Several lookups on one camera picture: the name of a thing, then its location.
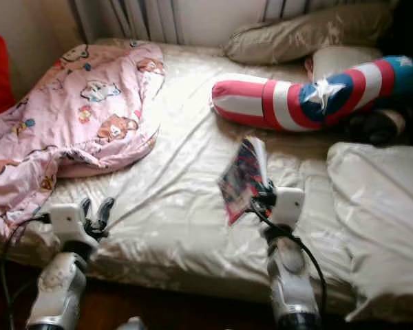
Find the colourful comic book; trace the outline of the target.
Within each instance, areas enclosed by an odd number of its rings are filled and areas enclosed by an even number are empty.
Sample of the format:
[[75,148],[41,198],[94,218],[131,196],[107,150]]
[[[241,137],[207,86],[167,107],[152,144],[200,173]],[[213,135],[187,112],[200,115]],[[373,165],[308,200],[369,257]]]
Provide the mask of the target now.
[[250,208],[251,199],[273,194],[266,163],[264,142],[255,136],[242,139],[237,154],[217,180],[229,226]]

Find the pink cartoon print blanket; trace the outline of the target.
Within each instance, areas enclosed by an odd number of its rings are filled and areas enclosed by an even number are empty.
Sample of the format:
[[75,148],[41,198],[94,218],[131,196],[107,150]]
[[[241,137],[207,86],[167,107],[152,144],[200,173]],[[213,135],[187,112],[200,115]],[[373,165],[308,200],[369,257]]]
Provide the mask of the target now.
[[165,79],[152,42],[81,44],[0,113],[0,238],[42,208],[60,178],[115,172],[152,151],[144,116]]

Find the beige floral pillow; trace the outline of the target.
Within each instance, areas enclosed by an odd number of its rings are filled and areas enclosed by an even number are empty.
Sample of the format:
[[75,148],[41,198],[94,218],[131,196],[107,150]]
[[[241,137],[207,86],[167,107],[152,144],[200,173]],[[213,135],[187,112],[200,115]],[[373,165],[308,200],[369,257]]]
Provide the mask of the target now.
[[337,142],[327,172],[357,295],[348,320],[413,321],[413,146]]
[[287,63],[330,46],[377,46],[392,20],[390,4],[343,4],[297,18],[245,26],[220,49],[237,63]]

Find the red white blue bolster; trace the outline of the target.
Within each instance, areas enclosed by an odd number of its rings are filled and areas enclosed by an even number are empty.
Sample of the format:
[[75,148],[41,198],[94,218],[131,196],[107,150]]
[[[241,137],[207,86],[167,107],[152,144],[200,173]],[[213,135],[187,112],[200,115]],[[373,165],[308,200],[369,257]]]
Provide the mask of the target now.
[[312,84],[222,74],[211,88],[211,107],[222,118],[255,128],[310,132],[410,95],[413,58],[385,56]]

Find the grey robot left leg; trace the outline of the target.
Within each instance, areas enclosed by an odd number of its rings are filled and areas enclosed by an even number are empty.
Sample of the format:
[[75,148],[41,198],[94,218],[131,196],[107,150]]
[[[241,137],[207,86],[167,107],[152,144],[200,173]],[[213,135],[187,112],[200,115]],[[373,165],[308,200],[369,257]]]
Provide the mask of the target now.
[[137,316],[128,318],[124,324],[121,324],[116,330],[147,330],[144,322]]

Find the dark brown plush toy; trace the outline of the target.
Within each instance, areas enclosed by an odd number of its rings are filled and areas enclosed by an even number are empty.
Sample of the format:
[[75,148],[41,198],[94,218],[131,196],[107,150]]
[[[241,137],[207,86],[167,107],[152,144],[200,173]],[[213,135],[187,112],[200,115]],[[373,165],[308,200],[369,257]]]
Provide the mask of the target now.
[[355,114],[347,123],[347,133],[358,144],[385,145],[405,131],[407,120],[392,108],[377,108]]

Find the plain white pillow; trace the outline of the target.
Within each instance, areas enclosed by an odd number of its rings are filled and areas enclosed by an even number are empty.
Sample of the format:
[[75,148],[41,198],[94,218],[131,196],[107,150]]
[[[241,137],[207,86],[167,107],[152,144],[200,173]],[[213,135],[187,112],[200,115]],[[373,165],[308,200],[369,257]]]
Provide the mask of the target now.
[[311,54],[305,60],[305,69],[308,77],[315,83],[381,56],[381,51],[375,47],[329,46]]

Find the grey pleated curtain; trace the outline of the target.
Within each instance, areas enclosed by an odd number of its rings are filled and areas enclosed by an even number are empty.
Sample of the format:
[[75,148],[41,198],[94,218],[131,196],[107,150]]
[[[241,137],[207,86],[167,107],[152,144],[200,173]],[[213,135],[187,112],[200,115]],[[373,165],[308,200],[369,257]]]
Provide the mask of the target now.
[[175,0],[69,0],[86,42],[103,38],[179,45]]
[[264,0],[261,22],[297,18],[324,7],[323,0]]

